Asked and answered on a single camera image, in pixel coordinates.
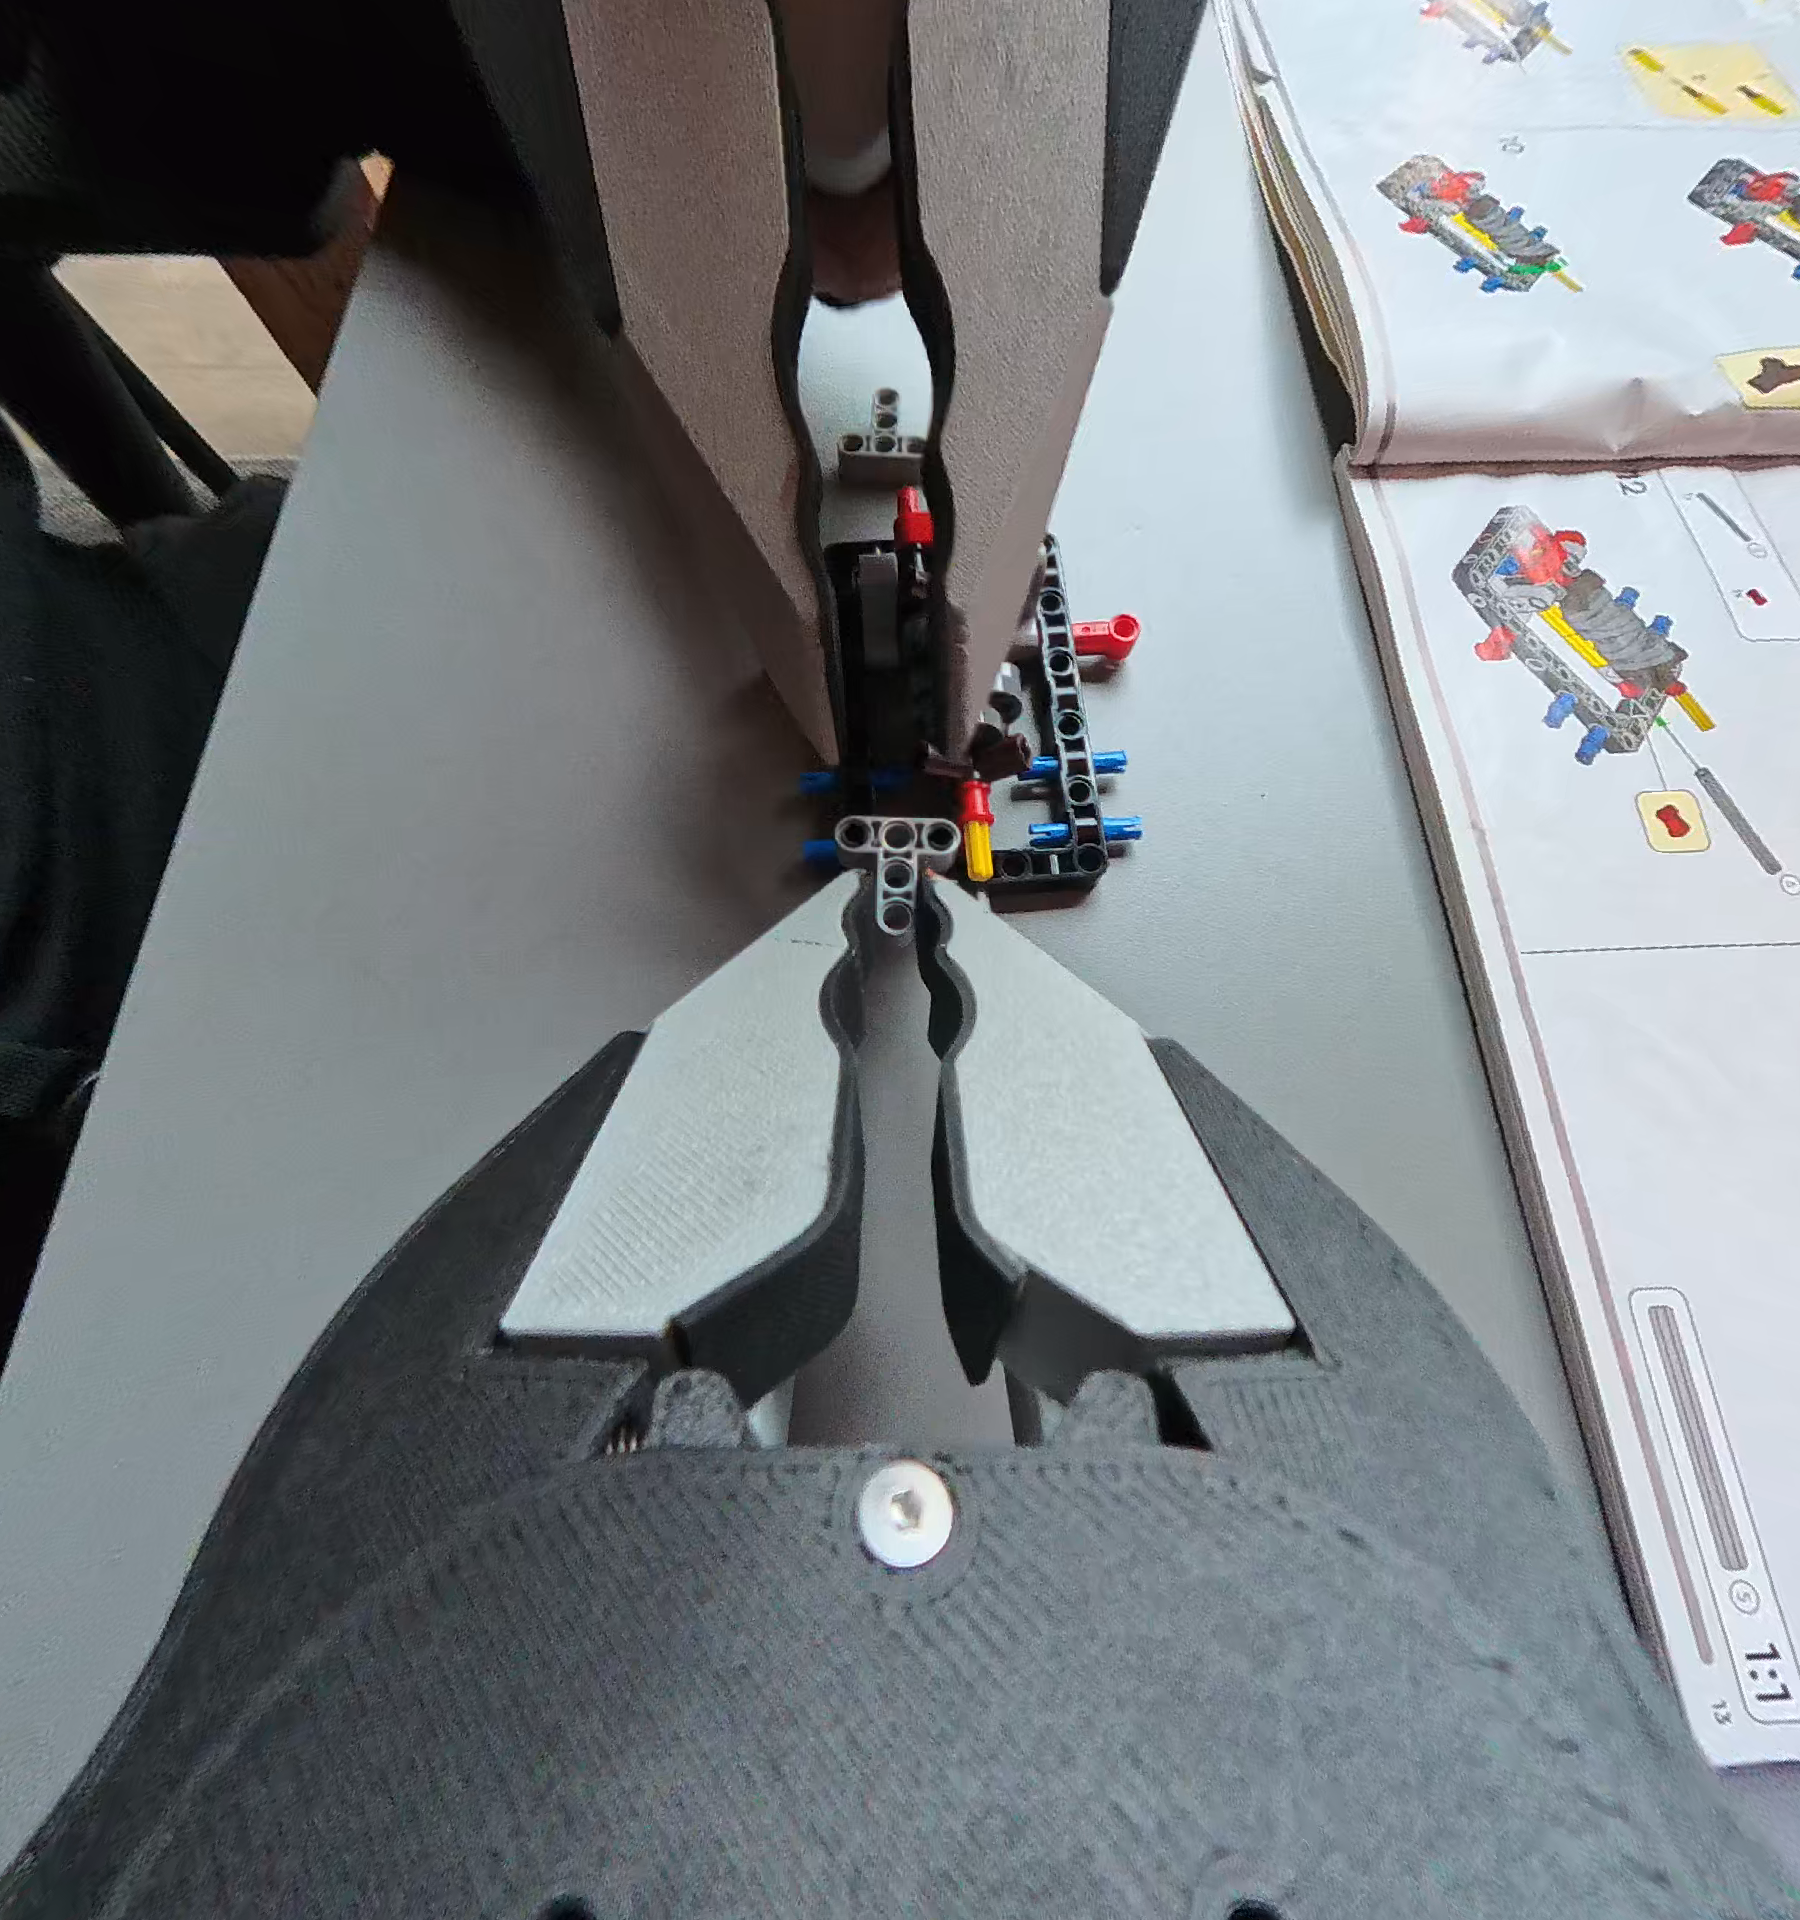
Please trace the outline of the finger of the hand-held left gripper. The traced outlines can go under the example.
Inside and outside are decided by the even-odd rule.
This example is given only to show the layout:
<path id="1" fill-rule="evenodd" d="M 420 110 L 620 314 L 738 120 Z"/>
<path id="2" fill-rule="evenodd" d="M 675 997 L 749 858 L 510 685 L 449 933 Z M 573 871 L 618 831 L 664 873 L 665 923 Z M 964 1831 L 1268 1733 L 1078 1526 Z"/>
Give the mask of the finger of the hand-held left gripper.
<path id="1" fill-rule="evenodd" d="M 779 16 L 564 5 L 617 355 L 687 537 L 793 720 L 839 760 L 821 464 L 799 406 L 813 257 Z"/>
<path id="2" fill-rule="evenodd" d="M 1016 641 L 1104 343 L 1110 8 L 908 9 L 905 274 L 933 371 L 943 752 Z"/>

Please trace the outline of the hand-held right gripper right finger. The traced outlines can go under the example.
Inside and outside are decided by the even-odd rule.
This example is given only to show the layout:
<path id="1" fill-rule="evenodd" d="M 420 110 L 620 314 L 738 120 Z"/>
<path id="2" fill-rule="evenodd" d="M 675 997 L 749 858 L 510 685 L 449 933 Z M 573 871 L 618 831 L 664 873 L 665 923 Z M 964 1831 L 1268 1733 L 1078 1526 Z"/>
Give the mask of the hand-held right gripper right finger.
<path id="1" fill-rule="evenodd" d="M 1283 1349 L 1297 1317 L 1145 1030 L 962 887 L 922 902 L 939 1061 L 933 1195 L 962 1371 L 1101 1371 Z"/>

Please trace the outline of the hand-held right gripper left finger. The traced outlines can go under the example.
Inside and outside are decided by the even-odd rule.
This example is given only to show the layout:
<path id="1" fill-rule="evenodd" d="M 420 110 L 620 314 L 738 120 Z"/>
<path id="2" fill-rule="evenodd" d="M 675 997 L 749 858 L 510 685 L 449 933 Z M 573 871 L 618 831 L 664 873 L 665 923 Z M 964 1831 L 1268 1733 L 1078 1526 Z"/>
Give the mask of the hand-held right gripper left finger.
<path id="1" fill-rule="evenodd" d="M 660 1013 L 504 1309 L 506 1348 L 717 1372 L 754 1405 L 859 1295 L 866 881 Z"/>

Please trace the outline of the grey T-shaped lego beam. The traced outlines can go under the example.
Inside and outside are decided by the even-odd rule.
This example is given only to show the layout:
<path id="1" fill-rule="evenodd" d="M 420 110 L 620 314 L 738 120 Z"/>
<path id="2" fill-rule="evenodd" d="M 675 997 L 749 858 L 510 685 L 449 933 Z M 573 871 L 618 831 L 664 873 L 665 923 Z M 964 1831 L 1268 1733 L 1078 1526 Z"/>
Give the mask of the grey T-shaped lego beam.
<path id="1" fill-rule="evenodd" d="M 848 489 L 901 492 L 922 485 L 927 440 L 913 435 L 899 389 L 875 389 L 867 417 L 836 437 L 836 476 Z"/>
<path id="2" fill-rule="evenodd" d="M 939 815 L 845 813 L 832 834 L 842 868 L 873 878 L 875 926 L 913 933 L 922 878 L 947 875 L 962 854 L 962 828 Z"/>

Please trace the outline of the lego engine frame assembly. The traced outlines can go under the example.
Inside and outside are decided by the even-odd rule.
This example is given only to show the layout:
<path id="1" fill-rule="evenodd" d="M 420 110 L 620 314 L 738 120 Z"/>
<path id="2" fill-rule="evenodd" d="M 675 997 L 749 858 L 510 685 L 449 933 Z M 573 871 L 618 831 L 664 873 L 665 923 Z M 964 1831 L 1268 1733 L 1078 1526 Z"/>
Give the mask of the lego engine frame assembly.
<path id="1" fill-rule="evenodd" d="M 832 834 L 845 813 L 939 815 L 962 828 L 950 878 L 995 907 L 1085 894 L 1145 828 L 1110 813 L 1104 788 L 1124 752 L 1090 738 L 1085 679 L 1129 660 L 1134 614 L 1077 623 L 1055 539 L 1043 539 L 1031 594 L 984 718 L 956 746 L 939 713 L 940 660 L 930 632 L 936 530 L 927 493 L 901 489 L 883 542 L 836 542 L 822 553 L 836 621 L 845 693 L 842 758 L 799 778 L 828 826 L 801 861 L 842 871 Z"/>

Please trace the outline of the lego instruction booklet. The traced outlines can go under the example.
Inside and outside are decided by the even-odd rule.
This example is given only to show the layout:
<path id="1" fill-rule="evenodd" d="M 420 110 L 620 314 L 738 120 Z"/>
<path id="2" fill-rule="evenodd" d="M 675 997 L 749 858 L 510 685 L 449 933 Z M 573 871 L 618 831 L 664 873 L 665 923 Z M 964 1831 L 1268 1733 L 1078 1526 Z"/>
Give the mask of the lego instruction booklet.
<path id="1" fill-rule="evenodd" d="M 1800 5 L 1217 5 L 1609 1532 L 1800 1764 Z"/>

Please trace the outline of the person's left hand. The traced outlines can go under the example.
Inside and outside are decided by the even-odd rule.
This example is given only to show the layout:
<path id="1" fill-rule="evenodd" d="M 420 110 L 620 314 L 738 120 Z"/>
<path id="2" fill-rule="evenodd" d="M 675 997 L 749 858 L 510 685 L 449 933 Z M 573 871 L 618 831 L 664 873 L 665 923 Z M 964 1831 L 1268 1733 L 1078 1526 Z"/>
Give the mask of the person's left hand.
<path id="1" fill-rule="evenodd" d="M 892 176 L 859 195 L 812 188 L 806 228 L 815 301 L 830 309 L 861 309 L 903 289 Z"/>

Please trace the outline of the wooden table support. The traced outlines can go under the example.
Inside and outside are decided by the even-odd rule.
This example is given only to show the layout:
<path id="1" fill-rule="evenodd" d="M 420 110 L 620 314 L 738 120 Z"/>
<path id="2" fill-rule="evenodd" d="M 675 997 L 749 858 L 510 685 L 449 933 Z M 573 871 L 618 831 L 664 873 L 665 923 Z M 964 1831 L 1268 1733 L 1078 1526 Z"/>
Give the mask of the wooden table support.
<path id="1" fill-rule="evenodd" d="M 350 305 L 373 228 L 391 188 L 391 160 L 366 156 L 337 174 L 329 237 L 308 257 L 224 257 L 248 309 L 311 392 L 329 371 L 338 327 Z"/>

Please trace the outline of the black office chair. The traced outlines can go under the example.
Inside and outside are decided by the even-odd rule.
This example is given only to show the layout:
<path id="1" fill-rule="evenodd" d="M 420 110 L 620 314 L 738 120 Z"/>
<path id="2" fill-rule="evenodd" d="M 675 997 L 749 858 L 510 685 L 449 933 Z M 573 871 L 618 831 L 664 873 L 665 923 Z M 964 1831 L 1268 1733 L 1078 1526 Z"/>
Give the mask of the black office chair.
<path id="1" fill-rule="evenodd" d="M 0 411 L 116 526 L 197 515 L 239 485 L 41 258 L 0 258 Z"/>

